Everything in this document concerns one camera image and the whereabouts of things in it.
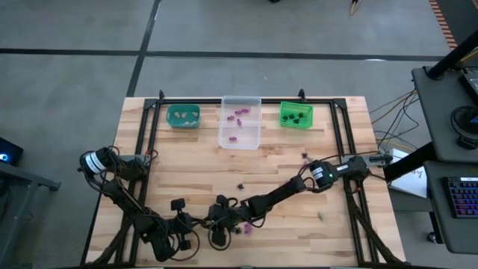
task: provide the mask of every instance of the clear plastic container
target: clear plastic container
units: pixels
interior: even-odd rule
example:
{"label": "clear plastic container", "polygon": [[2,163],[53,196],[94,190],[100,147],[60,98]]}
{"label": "clear plastic container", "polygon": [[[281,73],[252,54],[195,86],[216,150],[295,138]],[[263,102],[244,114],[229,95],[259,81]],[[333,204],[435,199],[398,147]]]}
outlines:
{"label": "clear plastic container", "polygon": [[[248,112],[236,114],[247,109]],[[254,150],[261,145],[261,97],[223,96],[217,142],[224,149]]]}

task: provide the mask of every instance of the concrete floor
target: concrete floor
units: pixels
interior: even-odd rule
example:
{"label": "concrete floor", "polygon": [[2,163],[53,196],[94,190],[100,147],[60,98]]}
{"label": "concrete floor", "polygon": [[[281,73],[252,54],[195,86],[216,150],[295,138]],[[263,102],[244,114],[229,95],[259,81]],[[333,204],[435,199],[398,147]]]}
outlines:
{"label": "concrete floor", "polygon": [[[163,0],[152,51],[445,55],[427,0]],[[2,0],[0,48],[138,50],[153,0]],[[135,96],[366,96],[369,109],[413,90],[412,68],[430,62],[146,57]],[[21,167],[62,182],[41,191],[16,248],[17,263],[77,265],[97,194],[76,172],[84,151],[113,142],[136,57],[0,55],[0,137],[25,148]],[[420,128],[403,135],[429,141]],[[374,128],[386,131],[392,114]],[[412,124],[406,120],[399,131]],[[426,213],[397,212],[406,257],[415,265],[475,268],[478,258],[424,241]]]}

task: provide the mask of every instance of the rgb keyboard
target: rgb keyboard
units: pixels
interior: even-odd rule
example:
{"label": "rgb keyboard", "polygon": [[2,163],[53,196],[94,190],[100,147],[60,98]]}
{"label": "rgb keyboard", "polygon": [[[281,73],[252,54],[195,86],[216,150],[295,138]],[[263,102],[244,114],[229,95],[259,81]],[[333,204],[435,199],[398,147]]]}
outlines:
{"label": "rgb keyboard", "polygon": [[447,178],[445,188],[455,217],[478,217],[478,179]]}

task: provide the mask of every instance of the wooden table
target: wooden table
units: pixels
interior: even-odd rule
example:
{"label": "wooden table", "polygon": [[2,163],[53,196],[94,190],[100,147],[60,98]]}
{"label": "wooden table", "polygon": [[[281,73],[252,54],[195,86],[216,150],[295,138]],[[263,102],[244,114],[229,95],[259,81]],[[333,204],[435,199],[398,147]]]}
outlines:
{"label": "wooden table", "polygon": [[[346,99],[357,152],[375,150],[365,98]],[[122,155],[134,153],[143,102],[144,98],[125,99],[114,142]],[[254,151],[220,148],[217,143],[220,105],[200,106],[201,126],[198,129],[172,129],[166,122],[168,105],[161,106],[155,141],[159,156],[152,165],[146,205],[162,217],[176,215],[170,211],[170,201],[180,197],[186,199],[186,212],[194,217],[205,217],[218,194],[242,200],[277,188],[297,174],[303,152],[313,158],[337,154],[328,105],[314,105],[314,125],[306,131],[282,128],[278,121],[279,105],[262,105],[262,142]],[[341,134],[346,143],[342,121]],[[373,168],[373,172],[382,175],[381,169]],[[243,191],[236,188],[239,183],[244,184]],[[374,229],[394,255],[404,260],[387,185],[381,179],[369,177],[364,186]],[[120,227],[121,218],[122,211],[102,197],[87,262],[97,258],[109,244]],[[151,245],[140,242],[137,266],[356,265],[341,180],[322,194],[301,193],[279,203],[267,215],[263,228],[254,229],[251,235],[233,235],[232,244],[226,251],[213,250],[208,244],[207,231],[195,230],[201,238],[201,246],[191,260],[157,262]],[[196,239],[192,235],[188,238],[195,250]],[[363,230],[361,238],[365,258],[370,261]],[[129,245],[127,241],[125,256],[128,256]],[[189,256],[193,250],[181,252],[177,257]]]}

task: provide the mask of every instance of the paper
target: paper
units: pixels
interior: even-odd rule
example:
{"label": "paper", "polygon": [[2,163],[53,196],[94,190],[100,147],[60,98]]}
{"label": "paper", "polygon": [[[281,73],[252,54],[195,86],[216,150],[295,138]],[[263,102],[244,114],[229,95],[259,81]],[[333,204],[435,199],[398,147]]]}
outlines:
{"label": "paper", "polygon": [[[390,154],[392,154],[394,157],[392,163],[395,163],[408,155],[408,153],[398,149],[392,149]],[[395,179],[391,182],[390,188],[393,188],[397,191],[403,191],[407,194],[413,194],[418,197],[426,198],[425,169],[420,167],[410,173],[407,173],[406,175],[401,176],[398,179]]]}

